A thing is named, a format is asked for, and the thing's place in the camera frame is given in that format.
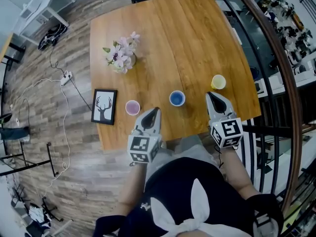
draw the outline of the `wooden floor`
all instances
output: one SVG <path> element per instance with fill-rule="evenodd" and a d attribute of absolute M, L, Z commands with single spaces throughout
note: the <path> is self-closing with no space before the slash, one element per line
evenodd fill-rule
<path fill-rule="evenodd" d="M 94 17 L 130 4 L 130 0 L 78 0 L 62 11 L 69 21 L 68 31 L 61 37 L 51 55 L 52 63 L 74 74 L 74 82 L 84 99 L 91 106 L 91 82 L 89 70 L 90 21 Z M 48 22 L 37 33 L 40 39 Z M 63 118 L 67 111 L 66 100 L 59 82 L 43 81 L 37 86 L 23 90 L 40 79 L 60 79 L 61 71 L 51 68 L 49 55 L 52 47 L 38 51 L 28 46 L 23 62 L 6 74 L 8 93 L 5 94 L 4 112 L 14 105 L 13 117 L 6 127 L 16 127 L 19 117 L 21 125 L 28 125 L 27 98 L 30 105 L 31 139 L 24 145 L 27 160 L 40 162 L 48 159 L 46 144 L 51 142 L 51 155 L 55 170 L 63 170 L 62 163 L 69 164 L 68 146 L 64 136 Z M 61 236 L 92 236 L 95 220 L 107 215 L 114 207 L 125 177 L 130 171 L 125 149 L 102 151 L 96 124 L 90 122 L 91 112 L 78 95 L 74 86 L 68 83 L 64 92 L 69 101 L 69 112 L 65 128 L 71 147 L 71 166 L 47 190 L 47 200 L 58 206 L 56 215 L 74 223 Z M 201 135 L 204 144 L 212 147 L 207 134 Z M 7 143 L 10 154 L 20 152 L 18 141 Z M 40 205 L 45 187 L 53 178 L 50 165 L 39 166 L 19 173 L 19 178 L 28 198 Z M 53 228 L 61 223 L 53 221 Z"/>

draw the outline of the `black picture frame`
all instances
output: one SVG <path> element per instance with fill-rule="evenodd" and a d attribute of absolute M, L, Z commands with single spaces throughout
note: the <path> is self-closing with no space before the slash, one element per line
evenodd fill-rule
<path fill-rule="evenodd" d="M 94 119 L 94 110 L 96 107 L 96 105 L 95 105 L 96 104 L 96 95 L 98 92 L 113 92 L 111 119 L 107 119 L 107 120 L 95 120 Z M 118 91 L 116 89 L 95 89 L 94 90 L 91 122 L 114 125 L 114 115 L 115 115 L 115 106 L 116 106 L 116 101 L 117 101 L 117 93 L 118 93 Z"/>

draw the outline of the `white bow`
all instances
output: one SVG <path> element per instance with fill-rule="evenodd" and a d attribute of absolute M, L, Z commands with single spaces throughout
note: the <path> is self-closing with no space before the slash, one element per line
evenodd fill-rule
<path fill-rule="evenodd" d="M 176 225 L 168 210 L 154 197 L 151 197 L 151 207 L 155 225 L 168 231 L 162 237 L 176 237 L 180 233 L 194 230 L 205 232 L 211 237 L 250 237 L 249 234 L 234 227 L 204 223 L 209 217 L 209 204 L 207 194 L 198 179 L 194 180 L 191 191 L 191 210 L 194 219 L 187 219 Z"/>

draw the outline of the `green leaf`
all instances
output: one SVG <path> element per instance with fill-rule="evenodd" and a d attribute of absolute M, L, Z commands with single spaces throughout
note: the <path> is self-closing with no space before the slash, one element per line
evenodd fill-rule
<path fill-rule="evenodd" d="M 103 50 L 106 51 L 107 53 L 111 51 L 108 47 L 104 47 Z"/>

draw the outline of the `plastic cup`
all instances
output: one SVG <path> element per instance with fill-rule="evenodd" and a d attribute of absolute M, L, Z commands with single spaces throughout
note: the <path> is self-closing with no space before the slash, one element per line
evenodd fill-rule
<path fill-rule="evenodd" d="M 135 116 L 135 115 L 139 114 L 140 105 L 135 100 L 129 100 L 125 105 L 125 110 L 126 110 L 127 114 L 129 114 L 131 116 Z"/>
<path fill-rule="evenodd" d="M 222 75 L 215 75 L 212 79 L 211 87 L 213 89 L 223 89 L 226 86 L 226 79 Z"/>
<path fill-rule="evenodd" d="M 175 90 L 171 92 L 169 96 L 169 101 L 173 106 L 181 106 L 186 101 L 186 96 L 180 90 Z"/>

